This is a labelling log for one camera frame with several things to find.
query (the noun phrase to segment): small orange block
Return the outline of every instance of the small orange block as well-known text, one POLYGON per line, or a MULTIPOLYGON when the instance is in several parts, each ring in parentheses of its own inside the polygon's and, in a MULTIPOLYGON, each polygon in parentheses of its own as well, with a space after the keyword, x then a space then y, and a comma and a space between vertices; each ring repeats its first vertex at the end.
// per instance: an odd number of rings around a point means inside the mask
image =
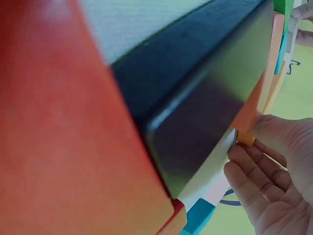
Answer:
POLYGON ((252 135, 252 133, 246 133, 246 132, 237 132, 237 140, 239 143, 242 143, 246 145, 247 147, 252 147, 253 143, 255 141, 255 137, 252 135))

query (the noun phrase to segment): finger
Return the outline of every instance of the finger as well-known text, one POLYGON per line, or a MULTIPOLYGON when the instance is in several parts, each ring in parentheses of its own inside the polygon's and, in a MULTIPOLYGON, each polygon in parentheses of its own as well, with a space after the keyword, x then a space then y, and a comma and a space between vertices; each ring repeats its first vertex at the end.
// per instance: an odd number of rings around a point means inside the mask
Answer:
POLYGON ((305 47, 312 47, 313 46, 313 32, 305 31, 305 30, 298 30, 296 42, 299 45, 305 47))
POLYGON ((291 12, 292 17, 303 20, 313 16, 313 3, 308 2, 303 4, 291 12))
POLYGON ((238 145, 231 147, 228 158, 241 168, 243 173, 269 202, 277 202, 285 194, 267 177, 242 147, 238 145))
POLYGON ((283 194, 285 194, 285 192, 293 185, 289 173, 279 164, 263 154, 263 152, 255 145, 251 148, 244 147, 244 150, 258 165, 260 170, 284 192, 281 194, 281 196, 283 196, 283 194))
POLYGON ((224 167, 224 172, 252 224, 256 224, 269 206, 268 201, 265 200, 236 163, 228 162, 224 167))
POLYGON ((274 149, 268 148, 259 140, 255 140, 254 146, 257 147, 262 153, 265 153, 266 155, 277 161, 281 166, 287 168, 287 159, 285 158, 285 156, 276 152, 274 149))
POLYGON ((297 120, 286 120, 273 115, 261 115, 252 129, 252 133, 267 147, 284 155, 287 159, 299 154, 293 149, 295 137, 301 134, 297 120))

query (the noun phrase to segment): white foam block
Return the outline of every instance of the white foam block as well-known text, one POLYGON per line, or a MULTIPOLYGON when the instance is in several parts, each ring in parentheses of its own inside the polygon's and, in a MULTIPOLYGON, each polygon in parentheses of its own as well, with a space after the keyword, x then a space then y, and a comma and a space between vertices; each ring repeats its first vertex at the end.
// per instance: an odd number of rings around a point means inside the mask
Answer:
MULTIPOLYGON (((210 188, 216 182, 224 182, 221 172, 227 161, 227 151, 234 143, 235 137, 235 129, 229 128, 196 174, 179 194, 178 199, 185 205, 186 211, 189 211, 199 198, 202 198, 210 191, 210 188)), ((216 197, 219 197, 220 194, 220 192, 216 192, 216 197)))

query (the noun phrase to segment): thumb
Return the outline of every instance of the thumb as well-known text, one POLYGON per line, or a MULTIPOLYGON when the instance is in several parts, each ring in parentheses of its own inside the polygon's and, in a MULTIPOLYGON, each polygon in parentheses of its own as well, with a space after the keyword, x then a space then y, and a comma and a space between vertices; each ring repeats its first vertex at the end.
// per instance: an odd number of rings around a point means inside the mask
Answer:
POLYGON ((290 148, 292 148, 295 137, 292 133, 297 132, 296 126, 296 120, 285 120, 273 115, 262 115, 259 117, 252 132, 267 147, 288 158, 291 154, 290 148))
POLYGON ((264 115, 252 132, 267 147, 286 157, 294 185, 313 204, 313 119, 285 120, 264 115))
POLYGON ((291 12, 292 17, 303 20, 313 16, 313 2, 303 4, 291 12))
POLYGON ((313 154, 312 118, 286 120, 273 115, 262 115, 252 132, 259 141, 284 155, 287 160, 293 155, 313 154))

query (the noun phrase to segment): hand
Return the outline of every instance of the hand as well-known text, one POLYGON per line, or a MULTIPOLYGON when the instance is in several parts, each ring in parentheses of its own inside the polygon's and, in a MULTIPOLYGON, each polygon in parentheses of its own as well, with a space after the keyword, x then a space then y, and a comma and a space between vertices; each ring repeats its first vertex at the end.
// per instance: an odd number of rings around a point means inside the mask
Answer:
MULTIPOLYGON (((299 20, 309 20, 313 22, 313 2, 310 1, 293 9, 291 15, 299 20)), ((296 42, 306 47, 313 47, 313 32, 299 29, 296 42)))
POLYGON ((253 147, 229 150, 224 171, 256 234, 313 234, 313 119, 266 115, 253 133, 253 147))

